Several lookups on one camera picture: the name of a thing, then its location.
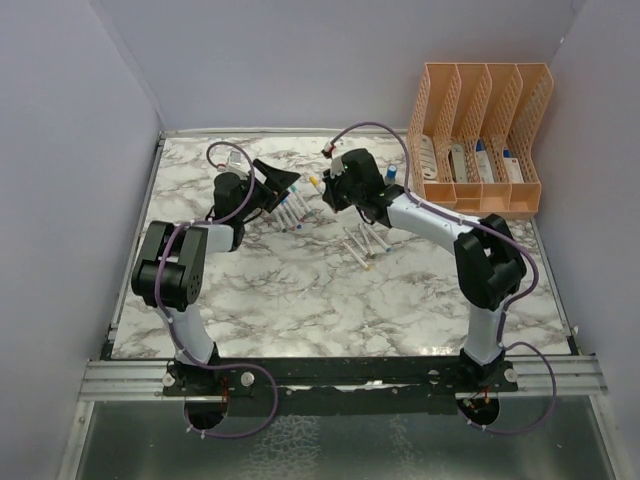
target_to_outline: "orange plastic organizer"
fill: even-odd
[[[426,200],[463,213],[531,218],[541,192],[531,147],[552,90],[545,64],[425,64],[407,134],[413,189]],[[423,135],[434,147],[438,174],[432,181],[423,177]],[[485,146],[493,183],[485,183],[479,174],[478,140]],[[451,172],[452,142],[464,148],[465,183],[456,182]],[[522,182],[510,179],[504,149],[518,159]]]

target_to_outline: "blue cap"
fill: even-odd
[[[387,167],[387,178],[396,178],[396,173],[398,173],[398,167],[396,167],[395,165],[389,165]]]

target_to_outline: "white wall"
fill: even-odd
[[[583,0],[93,3],[183,129],[406,127],[425,61],[551,61]]]
[[[86,0],[0,6],[0,478],[55,478],[159,123]]]
[[[640,3],[590,0],[551,64],[540,230],[579,343],[598,354],[640,474]]]

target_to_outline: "marble surface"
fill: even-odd
[[[145,219],[181,222],[203,218],[212,205],[216,175],[207,146],[219,138],[166,141]],[[224,356],[382,356],[457,354],[467,331],[468,306],[455,275],[454,258],[427,240],[379,225],[393,247],[365,271],[342,246],[343,227],[357,230],[355,209],[334,214],[309,183],[327,168],[319,155],[324,136],[244,136],[237,142],[252,157],[302,174],[297,184],[316,214],[301,230],[282,233],[274,218],[249,225],[237,252],[207,258],[198,304],[209,335]],[[400,165],[402,151],[387,137],[352,136],[342,148],[364,147],[380,167]],[[219,147],[216,163],[229,150]],[[545,353],[566,354],[564,329],[529,222],[511,222],[541,270],[541,284],[508,316],[505,342],[526,340]],[[523,281],[530,282],[530,272]],[[515,350],[514,353],[528,353]],[[113,358],[173,355],[154,311],[129,290]]]

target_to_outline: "black metal base plate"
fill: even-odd
[[[517,391],[505,379],[511,362],[500,361],[490,376],[475,381],[460,357],[338,357],[338,358],[221,358],[219,365],[246,363],[268,370],[278,385],[280,415],[354,415],[428,412],[455,414],[455,394]],[[261,416],[273,404],[267,378],[256,370],[234,368],[221,372],[171,362],[167,371],[176,383],[164,389],[169,397],[221,396],[225,383],[230,415]],[[254,376],[245,387],[240,377]],[[377,384],[387,385],[380,388]],[[360,386],[344,391],[336,387]]]

